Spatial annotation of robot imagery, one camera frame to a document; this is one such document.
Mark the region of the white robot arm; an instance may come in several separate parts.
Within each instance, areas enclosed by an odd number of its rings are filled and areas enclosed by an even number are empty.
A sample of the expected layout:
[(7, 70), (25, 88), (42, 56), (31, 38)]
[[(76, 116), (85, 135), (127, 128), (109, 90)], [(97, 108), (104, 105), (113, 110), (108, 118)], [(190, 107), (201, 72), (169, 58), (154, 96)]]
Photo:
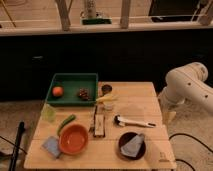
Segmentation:
[(173, 108), (183, 104), (186, 99), (213, 115), (213, 87), (205, 84), (207, 78), (208, 69), (200, 62), (174, 68), (166, 74), (166, 86), (158, 95), (164, 125), (175, 117)]

